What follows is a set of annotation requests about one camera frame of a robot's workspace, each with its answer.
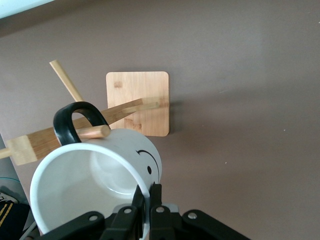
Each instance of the black fabric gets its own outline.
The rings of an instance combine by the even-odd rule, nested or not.
[[[29,214],[29,205],[0,202],[0,240],[19,240]]]

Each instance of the bamboo board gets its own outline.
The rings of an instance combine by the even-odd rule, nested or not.
[[[143,99],[159,108],[137,111],[110,125],[111,129],[133,129],[145,136],[169,133],[169,75],[165,71],[109,72],[106,75],[108,108]]]

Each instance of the white mug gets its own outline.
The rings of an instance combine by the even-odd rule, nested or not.
[[[56,113],[54,130],[63,146],[41,161],[30,187],[32,213],[44,234],[89,211],[108,217],[117,206],[132,203],[137,185],[148,209],[150,187],[162,174],[160,155],[147,137],[113,129],[105,138],[81,142],[73,112],[83,114],[93,126],[107,124],[88,102],[74,102]],[[150,229],[146,214],[143,238]]]

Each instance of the wooden dowel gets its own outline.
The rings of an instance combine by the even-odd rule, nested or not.
[[[110,134],[110,131],[110,127],[108,127],[107,125],[76,129],[76,133],[81,139],[105,138]]]
[[[127,107],[127,108],[124,108],[122,112],[124,114],[130,114],[130,113],[134,113],[141,110],[157,109],[159,107],[160,107],[160,104],[158,102],[152,102],[152,103],[142,104],[138,106]]]
[[[53,60],[50,62],[51,67],[55,71],[55,73],[58,75],[58,77],[61,79],[63,84],[65,85],[66,89],[69,91],[71,96],[76,102],[83,102],[84,99],[76,89],[75,85],[73,82],[70,80],[68,74],[65,72],[63,67],[60,65],[58,60]]]
[[[4,159],[11,156],[10,148],[0,149],[0,159]]]

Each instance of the mug handle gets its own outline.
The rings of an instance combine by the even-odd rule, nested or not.
[[[86,101],[73,102],[57,111],[53,118],[54,133],[62,146],[81,143],[72,122],[73,113],[80,113],[85,116],[93,127],[109,126],[104,116],[94,105]]]

